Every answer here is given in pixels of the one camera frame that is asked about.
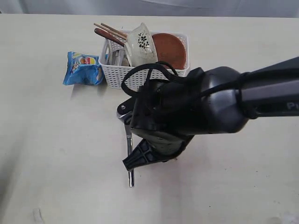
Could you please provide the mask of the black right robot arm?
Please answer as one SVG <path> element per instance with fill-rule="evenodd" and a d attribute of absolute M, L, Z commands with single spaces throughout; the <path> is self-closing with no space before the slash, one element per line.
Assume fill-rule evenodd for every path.
<path fill-rule="evenodd" d="M 250 119 L 299 114 L 299 60 L 292 58 L 253 72 L 230 67 L 191 70 L 180 77 L 166 62 L 139 65 L 128 80 L 146 70 L 138 91 L 122 81 L 129 99 L 117 113 L 141 142 L 123 160 L 126 170 L 178 157 L 195 135 L 236 133 Z"/>

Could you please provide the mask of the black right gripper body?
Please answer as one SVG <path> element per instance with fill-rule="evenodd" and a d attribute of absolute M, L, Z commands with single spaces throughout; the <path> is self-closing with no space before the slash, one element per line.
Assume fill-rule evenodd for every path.
<path fill-rule="evenodd" d="M 161 87 L 167 81 L 152 79 L 138 90 L 138 96 L 131 96 L 118 105 L 117 117 L 125 124 L 129 122 L 132 133 L 145 139 L 161 154 L 163 162 L 177 158 L 193 139 L 192 135 L 179 134 L 168 127 L 169 116 L 160 110 Z"/>

